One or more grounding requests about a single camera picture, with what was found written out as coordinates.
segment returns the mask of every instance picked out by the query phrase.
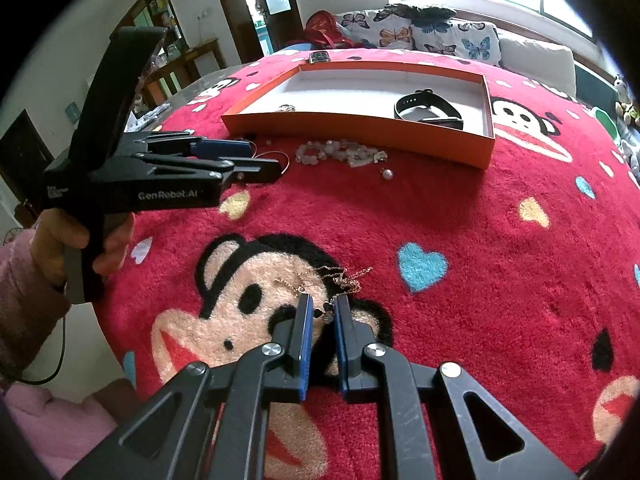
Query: gold necklace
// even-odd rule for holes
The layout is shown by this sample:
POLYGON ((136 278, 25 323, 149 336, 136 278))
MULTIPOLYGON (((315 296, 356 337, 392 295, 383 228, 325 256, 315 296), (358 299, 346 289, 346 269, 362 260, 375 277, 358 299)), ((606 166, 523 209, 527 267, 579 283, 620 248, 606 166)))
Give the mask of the gold necklace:
MULTIPOLYGON (((325 274, 324 276, 321 276, 321 278, 332 278, 332 281, 336 285, 344 289, 343 291, 337 292, 336 294, 334 294, 329 300, 325 301, 324 304, 322 305, 322 308, 318 308, 318 307, 314 308, 314 317, 317 319, 327 314, 327 309, 324 307, 325 305, 328 305, 328 309, 332 310, 333 302, 335 298, 337 298, 341 294, 356 294, 357 292, 360 292, 362 290, 362 285, 360 285, 358 278, 361 278, 368 272, 371 272, 373 270, 373 267, 366 267, 365 269, 359 270, 352 276, 346 275, 349 270, 346 267, 321 266, 312 270, 316 270, 318 272, 321 270, 329 271, 330 272, 329 274, 325 274)), ((283 280, 282 278, 276 278, 275 281, 276 283, 281 283, 285 285, 287 288, 292 290, 293 293, 297 295, 305 294, 306 287, 309 286, 309 284, 305 281, 305 276, 307 276, 310 272, 311 270, 308 272, 305 272, 304 274, 301 272, 297 272, 298 279, 300 280, 300 283, 301 283, 298 286, 295 286, 292 283, 289 283, 287 280, 283 280)))

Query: black smartwatch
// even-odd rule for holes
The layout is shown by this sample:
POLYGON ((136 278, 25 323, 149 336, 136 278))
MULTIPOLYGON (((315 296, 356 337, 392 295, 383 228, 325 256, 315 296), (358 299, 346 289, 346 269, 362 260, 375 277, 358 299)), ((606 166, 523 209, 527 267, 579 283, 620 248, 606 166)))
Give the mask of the black smartwatch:
POLYGON ((435 124, 437 126, 446 126, 447 128, 455 128, 457 130, 461 130, 465 124, 460 112, 456 110, 456 108, 445 98, 434 94, 431 88, 416 90, 413 94, 399 98, 396 102, 396 106, 394 107, 394 117, 396 119, 406 121, 407 119, 401 117, 400 112, 404 112, 405 110, 415 106, 433 107, 444 113, 441 117, 426 117, 418 119, 416 121, 418 123, 435 124))

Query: butterfly pillow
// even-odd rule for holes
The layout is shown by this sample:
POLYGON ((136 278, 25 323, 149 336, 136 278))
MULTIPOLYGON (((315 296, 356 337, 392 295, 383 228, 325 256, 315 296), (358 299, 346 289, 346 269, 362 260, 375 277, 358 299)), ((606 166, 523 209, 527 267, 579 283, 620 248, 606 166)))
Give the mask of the butterfly pillow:
POLYGON ((414 50, 411 20, 390 10, 354 10, 336 14, 335 20, 348 31, 347 37, 366 48, 414 50))
POLYGON ((412 25, 417 50, 499 66, 500 47, 493 23, 451 20, 418 25, 412 25))

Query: wire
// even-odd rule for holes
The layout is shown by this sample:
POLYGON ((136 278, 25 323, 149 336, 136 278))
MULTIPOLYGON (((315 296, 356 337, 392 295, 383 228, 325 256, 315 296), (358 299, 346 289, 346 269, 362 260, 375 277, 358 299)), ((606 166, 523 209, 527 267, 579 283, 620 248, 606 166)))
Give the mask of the wire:
POLYGON ((256 157, 256 153, 258 153, 258 146, 255 145, 255 142, 253 142, 252 140, 247 140, 247 139, 243 139, 245 142, 248 142, 250 145, 252 145, 254 147, 254 154, 251 156, 251 158, 255 158, 256 157))
POLYGON ((65 348, 66 348, 66 316, 62 318, 62 349, 60 350, 60 360, 58 361, 58 366, 56 366, 56 369, 53 371, 53 373, 49 377, 45 379, 40 379, 39 381, 30 381, 28 379, 23 379, 21 377, 17 377, 9 373, 6 373, 4 370, 1 371, 1 373, 9 381, 16 381, 18 383, 28 384, 29 386, 41 386, 42 384, 46 384, 49 381, 52 381, 53 379, 55 379, 55 377, 60 373, 60 368, 62 368, 62 361, 65 359, 65 348))
POLYGON ((282 170, 282 173, 280 174, 280 176, 284 175, 284 172, 289 169, 289 165, 291 164, 291 159, 289 158, 289 155, 287 155, 285 152, 280 152, 280 151, 277 151, 277 150, 271 150, 269 152, 260 153, 259 155, 254 155, 254 158, 259 158, 259 157, 261 157, 263 155, 269 155, 270 153, 279 153, 279 154, 284 155, 284 156, 287 157, 287 165, 284 167, 284 170, 282 170))

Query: red bag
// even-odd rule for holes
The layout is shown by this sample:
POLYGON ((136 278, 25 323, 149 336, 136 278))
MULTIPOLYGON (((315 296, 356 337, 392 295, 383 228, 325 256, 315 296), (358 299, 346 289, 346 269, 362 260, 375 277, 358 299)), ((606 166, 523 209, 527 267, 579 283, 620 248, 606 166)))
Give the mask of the red bag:
POLYGON ((361 48, 362 43, 355 43, 345 38, 338 30, 335 17, 327 10, 318 10, 306 20, 304 39, 318 48, 361 48))

